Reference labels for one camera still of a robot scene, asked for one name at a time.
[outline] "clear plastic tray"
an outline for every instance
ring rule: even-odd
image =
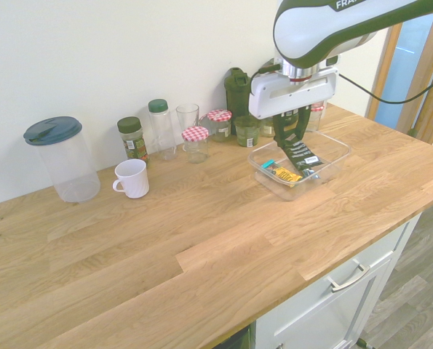
[[[248,161],[255,169],[255,179],[284,200],[295,200],[307,191],[331,180],[342,170],[344,160],[351,153],[351,148],[347,144],[318,131],[307,130],[302,141],[319,157],[323,164],[313,168],[314,174],[298,182],[283,180],[262,167],[267,161],[274,160],[281,167],[302,175],[276,142],[253,150],[248,156]]]

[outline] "white cabinet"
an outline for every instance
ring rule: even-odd
[[[357,340],[418,217],[255,323],[256,349],[347,349]]]

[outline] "white mug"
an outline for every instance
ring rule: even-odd
[[[120,193],[126,193],[129,198],[141,198],[150,189],[144,160],[130,159],[123,161],[116,166],[114,173],[118,180],[114,181],[113,189]],[[121,183],[122,189],[117,188],[119,183]]]

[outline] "mug handle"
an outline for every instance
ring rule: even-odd
[[[114,189],[114,191],[117,191],[117,192],[119,192],[119,193],[125,193],[126,191],[125,191],[124,189],[118,189],[118,188],[117,188],[117,185],[118,185],[120,182],[121,182],[120,180],[115,180],[114,183],[113,183],[113,189]]]

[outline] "red checkered lid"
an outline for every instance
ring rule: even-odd
[[[226,109],[217,109],[208,113],[208,119],[211,121],[228,121],[232,117],[232,113]]]
[[[208,138],[208,130],[201,126],[192,126],[182,132],[182,138],[187,142],[198,142]]]
[[[324,102],[313,103],[311,105],[311,111],[322,111],[325,109]]]

